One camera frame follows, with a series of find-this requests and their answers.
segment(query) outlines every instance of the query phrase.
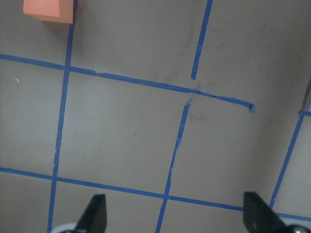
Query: orange cube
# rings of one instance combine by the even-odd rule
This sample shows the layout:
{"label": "orange cube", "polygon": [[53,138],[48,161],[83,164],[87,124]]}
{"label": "orange cube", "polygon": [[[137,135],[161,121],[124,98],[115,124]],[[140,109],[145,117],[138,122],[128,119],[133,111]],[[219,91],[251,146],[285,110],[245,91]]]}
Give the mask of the orange cube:
{"label": "orange cube", "polygon": [[73,0],[24,0],[24,13],[43,21],[73,23]]}

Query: gray surface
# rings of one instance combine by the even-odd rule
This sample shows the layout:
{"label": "gray surface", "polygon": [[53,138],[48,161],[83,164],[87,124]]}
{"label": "gray surface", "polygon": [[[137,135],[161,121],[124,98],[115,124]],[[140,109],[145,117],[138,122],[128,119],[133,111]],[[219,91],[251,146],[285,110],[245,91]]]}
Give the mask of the gray surface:
{"label": "gray surface", "polygon": [[310,134],[311,117],[305,117],[276,200],[279,212],[310,216]]}
{"label": "gray surface", "polygon": [[63,64],[68,28],[23,14],[22,0],[0,1],[0,53]]}
{"label": "gray surface", "polygon": [[205,6],[205,0],[80,0],[72,65],[190,84]]}
{"label": "gray surface", "polygon": [[0,166],[51,175],[63,73],[4,60],[0,70]]}
{"label": "gray surface", "polygon": [[57,190],[55,227],[77,222],[91,197],[105,193],[108,222],[105,233],[146,233],[156,229],[161,199],[67,183],[58,183]]}
{"label": "gray surface", "polygon": [[[73,66],[188,88],[201,82],[200,90],[256,106],[250,113],[195,97],[170,194],[241,206],[249,190],[269,202],[311,74],[311,2],[214,0],[196,81],[206,0],[78,4]],[[67,35],[66,24],[24,15],[21,0],[0,3],[0,53],[63,65]],[[1,60],[0,167],[52,174],[62,79],[59,70]],[[190,96],[71,72],[58,175],[163,193]],[[311,217],[310,136],[305,117],[278,212]],[[45,232],[51,182],[0,175],[1,217],[9,219],[1,232]],[[95,193],[107,194],[109,232],[155,232],[161,199],[61,182],[53,225],[76,221]],[[161,232],[206,231],[245,232],[241,212],[168,201]]]}
{"label": "gray surface", "polygon": [[190,96],[72,73],[59,176],[163,193]]}
{"label": "gray surface", "polygon": [[0,232],[46,232],[50,189],[50,181],[0,173]]}

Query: floor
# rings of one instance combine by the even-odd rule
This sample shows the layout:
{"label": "floor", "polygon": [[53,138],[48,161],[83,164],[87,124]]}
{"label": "floor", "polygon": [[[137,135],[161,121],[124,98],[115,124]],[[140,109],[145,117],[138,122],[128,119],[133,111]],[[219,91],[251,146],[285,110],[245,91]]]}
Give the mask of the floor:
{"label": "floor", "polygon": [[311,228],[311,1],[0,1],[0,232],[106,194],[107,233],[246,232],[244,191]]}

